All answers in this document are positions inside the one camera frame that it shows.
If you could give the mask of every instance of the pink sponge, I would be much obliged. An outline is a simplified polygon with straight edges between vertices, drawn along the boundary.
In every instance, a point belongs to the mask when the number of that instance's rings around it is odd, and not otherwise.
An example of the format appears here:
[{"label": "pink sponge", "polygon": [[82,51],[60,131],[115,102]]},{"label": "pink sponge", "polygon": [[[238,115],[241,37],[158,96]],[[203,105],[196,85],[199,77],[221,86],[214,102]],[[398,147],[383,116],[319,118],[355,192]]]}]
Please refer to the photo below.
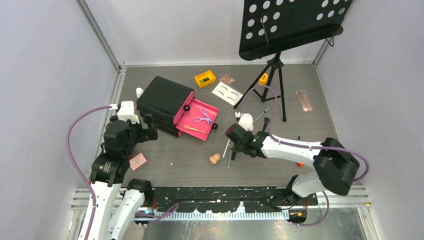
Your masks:
[{"label": "pink sponge", "polygon": [[141,165],[147,163],[147,160],[143,153],[138,154],[137,156],[133,157],[131,160],[129,160],[129,166],[133,171],[138,169]]}]

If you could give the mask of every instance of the cable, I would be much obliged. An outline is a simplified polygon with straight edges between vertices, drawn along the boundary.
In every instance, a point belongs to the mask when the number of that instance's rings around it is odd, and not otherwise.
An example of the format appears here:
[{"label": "cable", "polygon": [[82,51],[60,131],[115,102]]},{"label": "cable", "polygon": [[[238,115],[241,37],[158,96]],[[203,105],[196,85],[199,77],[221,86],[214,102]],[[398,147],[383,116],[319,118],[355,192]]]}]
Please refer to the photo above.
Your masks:
[{"label": "cable", "polygon": [[180,205],[178,204],[178,202],[175,203],[170,208],[168,208],[168,210],[166,210],[164,214],[162,214],[160,216],[156,216],[156,215],[152,215],[152,214],[147,214],[147,213],[144,213],[144,212],[136,212],[135,215],[136,216],[139,216],[139,217],[155,218],[156,220],[151,221],[151,222],[148,223],[149,225],[151,225],[151,224],[157,223],[159,220],[161,220],[163,218],[169,217],[172,214],[174,214],[177,211],[177,209],[178,209],[179,206]]},{"label": "cable", "polygon": [[325,197],[325,201],[327,202],[327,209],[325,210],[325,214],[324,216],[321,218],[321,220],[314,222],[314,223],[300,223],[299,226],[301,227],[312,227],[312,226],[316,226],[322,222],[324,222],[324,220],[327,218],[327,216],[329,215],[329,211],[330,211],[330,201],[329,201],[329,197],[327,196],[327,194],[322,191],[322,194],[324,194]]},{"label": "cable", "polygon": [[294,206],[295,205],[293,204],[293,205],[289,206],[288,208],[280,208],[280,210],[289,210],[289,209],[293,208]]},{"label": "cable", "polygon": [[269,125],[268,125],[269,136],[271,137],[272,140],[274,140],[275,142],[277,142],[279,144],[284,144],[284,145],[287,145],[287,146],[301,148],[301,149],[316,149],[316,150],[342,151],[342,152],[346,152],[346,153],[355,155],[358,158],[360,158],[363,161],[363,163],[365,164],[365,171],[362,173],[362,175],[360,175],[359,177],[355,178],[353,181],[354,182],[359,181],[359,180],[363,179],[368,174],[368,172],[370,171],[370,163],[368,162],[368,160],[364,156],[362,156],[360,153],[358,153],[356,151],[349,150],[349,149],[346,149],[346,148],[343,148],[343,147],[337,147],[337,146],[308,146],[308,145],[302,145],[302,144],[296,144],[296,143],[291,143],[291,142],[286,142],[286,141],[282,141],[282,140],[280,141],[280,140],[278,140],[271,133],[271,128],[272,128],[272,125],[273,125],[273,119],[274,119],[274,116],[276,115],[276,112],[277,112],[277,105],[278,105],[277,94],[274,91],[274,89],[272,89],[271,87],[269,87],[267,85],[257,85],[255,87],[251,88],[245,94],[245,97],[241,100],[240,104],[238,105],[237,112],[240,112],[240,108],[242,107],[242,103],[246,99],[246,96],[248,94],[250,94],[253,90],[257,89],[257,88],[267,88],[267,89],[271,90],[271,92],[272,92],[272,94],[274,95],[274,98],[275,98],[274,110],[272,111],[272,116],[270,118]]},{"label": "cable", "polygon": [[[360,158],[363,161],[363,163],[365,164],[365,171],[362,173],[362,175],[360,175],[359,177],[355,178],[353,181],[356,182],[356,181],[359,181],[359,180],[365,178],[365,176],[370,171],[370,163],[368,162],[368,160],[364,156],[362,156],[360,153],[358,153],[356,151],[349,150],[349,149],[346,149],[346,148],[343,148],[343,147],[336,147],[336,146],[307,146],[307,145],[296,144],[296,143],[291,143],[291,142],[286,142],[286,141],[282,141],[282,140],[280,141],[280,140],[278,140],[272,134],[272,132],[271,132],[271,128],[272,128],[272,125],[273,125],[273,119],[274,119],[274,116],[276,115],[277,106],[278,106],[277,94],[274,91],[274,89],[272,89],[270,86],[267,86],[267,85],[257,85],[255,87],[251,88],[249,91],[247,91],[246,94],[244,95],[245,97],[238,104],[238,107],[237,107],[237,110],[236,110],[237,112],[240,112],[240,108],[242,107],[242,103],[246,99],[246,96],[249,95],[253,90],[255,90],[257,88],[267,88],[267,89],[271,90],[272,94],[274,95],[275,105],[274,105],[274,110],[272,111],[272,116],[270,118],[269,125],[268,125],[269,136],[271,137],[272,140],[274,140],[275,142],[277,142],[279,144],[284,144],[284,145],[291,146],[291,147],[296,147],[296,148],[342,151],[342,152],[346,152],[346,153],[355,155],[358,158]],[[325,196],[325,201],[326,201],[326,204],[327,204],[327,209],[326,209],[325,214],[322,217],[322,219],[319,220],[319,221],[317,221],[317,222],[315,222],[315,223],[308,223],[308,224],[304,224],[303,223],[303,224],[299,224],[299,226],[302,226],[302,227],[316,226],[316,225],[322,223],[327,218],[327,216],[329,214],[329,210],[330,210],[330,201],[329,201],[329,198],[328,198],[327,194],[325,192],[322,192],[322,193]]]},{"label": "cable", "polygon": [[87,115],[89,115],[91,113],[94,113],[96,111],[99,111],[99,110],[102,110],[102,109],[110,109],[110,108],[111,108],[111,106],[101,106],[101,107],[94,108],[94,109],[92,109],[92,110],[84,113],[83,115],[79,116],[75,121],[73,121],[73,123],[69,126],[69,128],[67,130],[67,133],[66,133],[66,150],[67,150],[67,154],[69,155],[69,158],[70,158],[70,161],[72,162],[73,167],[78,172],[79,176],[84,181],[85,185],[87,186],[88,190],[90,191],[91,198],[93,199],[92,200],[92,203],[93,204],[92,204],[91,216],[90,216],[90,220],[88,222],[87,232],[85,233],[84,240],[87,240],[89,238],[89,234],[90,234],[90,231],[92,229],[94,216],[96,214],[97,199],[96,199],[96,194],[95,194],[92,186],[90,185],[90,182],[87,180],[87,178],[84,175],[84,173],[78,167],[77,162],[75,162],[74,156],[72,155],[72,152],[71,152],[71,146],[69,144],[69,139],[71,137],[71,131],[74,128],[75,124],[77,124],[81,119],[83,119],[85,116],[87,116]]}]

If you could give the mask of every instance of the makeup brush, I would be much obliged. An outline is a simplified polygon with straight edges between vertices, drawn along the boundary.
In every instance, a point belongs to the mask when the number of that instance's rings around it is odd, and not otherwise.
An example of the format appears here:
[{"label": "makeup brush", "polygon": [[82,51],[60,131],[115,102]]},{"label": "makeup brush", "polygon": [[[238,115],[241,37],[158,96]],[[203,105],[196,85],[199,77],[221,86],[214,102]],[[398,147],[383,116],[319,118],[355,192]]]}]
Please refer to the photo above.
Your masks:
[{"label": "makeup brush", "polygon": [[183,129],[190,129],[190,130],[193,130],[193,131],[199,132],[199,133],[201,133],[201,134],[207,134],[207,133],[206,133],[206,132],[204,132],[204,131],[200,131],[199,129],[192,128],[192,127],[190,127],[190,126],[189,126],[189,125],[187,125],[187,124],[184,124],[184,125],[182,126],[182,128],[183,128]]}]

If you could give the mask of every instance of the gray floor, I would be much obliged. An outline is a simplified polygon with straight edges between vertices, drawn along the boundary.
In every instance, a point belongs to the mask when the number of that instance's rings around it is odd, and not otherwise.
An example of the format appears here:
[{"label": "gray floor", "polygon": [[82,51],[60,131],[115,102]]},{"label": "gray floor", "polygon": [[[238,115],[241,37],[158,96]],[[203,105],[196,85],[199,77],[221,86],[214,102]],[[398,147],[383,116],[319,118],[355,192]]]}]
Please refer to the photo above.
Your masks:
[{"label": "gray floor", "polygon": [[[209,163],[209,156],[222,154],[227,142],[224,135],[235,122],[233,106],[215,96],[211,91],[217,82],[199,88],[194,76],[211,70],[219,79],[228,74],[235,79],[231,85],[240,92],[252,84],[264,65],[212,65],[212,66],[149,66],[130,67],[125,76],[120,101],[136,101],[136,88],[146,88],[155,76],[161,76],[187,87],[193,88],[200,101],[219,108],[217,130],[210,133],[207,141],[184,134],[177,138],[161,130],[157,141],[137,145],[135,153],[142,152],[148,162],[136,171],[131,169],[125,175],[124,185],[133,178],[149,180],[154,186],[285,186],[295,174],[304,174],[311,169],[297,167],[294,162],[283,159],[251,158],[238,154],[227,169],[228,159],[221,159],[217,165]],[[335,138],[334,127],[328,113],[323,90],[315,69],[310,64],[285,65],[283,67],[284,94],[287,122],[282,122],[279,105],[272,132],[279,137],[302,141],[324,141]],[[271,87],[279,89],[278,76],[274,76]],[[312,103],[312,112],[303,112],[295,91],[306,90]],[[250,95],[241,109],[255,118],[267,107],[274,107],[274,101],[261,103],[255,95]],[[265,117],[271,117],[268,111]],[[255,124],[262,128],[263,118]]]}]

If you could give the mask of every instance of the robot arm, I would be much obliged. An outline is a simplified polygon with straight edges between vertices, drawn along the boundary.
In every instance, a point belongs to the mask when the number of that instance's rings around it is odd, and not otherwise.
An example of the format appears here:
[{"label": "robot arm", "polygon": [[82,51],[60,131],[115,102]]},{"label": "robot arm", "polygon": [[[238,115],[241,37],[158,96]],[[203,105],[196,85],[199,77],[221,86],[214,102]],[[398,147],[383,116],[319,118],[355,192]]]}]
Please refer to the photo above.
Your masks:
[{"label": "robot arm", "polygon": [[[102,151],[91,165],[90,180],[97,206],[88,236],[90,240],[121,239],[137,209],[146,200],[146,193],[152,191],[149,181],[131,180],[124,201],[111,220],[116,196],[130,167],[131,153],[138,143],[158,139],[152,116],[147,114],[144,118],[148,128],[143,128],[134,113],[134,102],[123,101],[117,114],[110,118],[110,123],[106,126]],[[92,205],[93,199],[90,198],[78,240],[86,237]]]},{"label": "robot arm", "polygon": [[[307,149],[280,144],[274,141],[268,132],[265,132],[265,128],[263,131],[253,134],[249,126],[251,126],[250,123],[235,123],[225,132],[225,135],[234,143],[234,148],[237,152],[253,158],[285,159],[315,169],[309,174],[292,177],[285,189],[286,198],[289,202],[294,204],[310,194],[324,190],[329,190],[341,196],[349,193],[359,169],[359,162],[351,154],[335,150]],[[300,142],[280,137],[276,138],[284,142],[310,147],[343,148],[333,138],[327,138],[324,142]]]}]

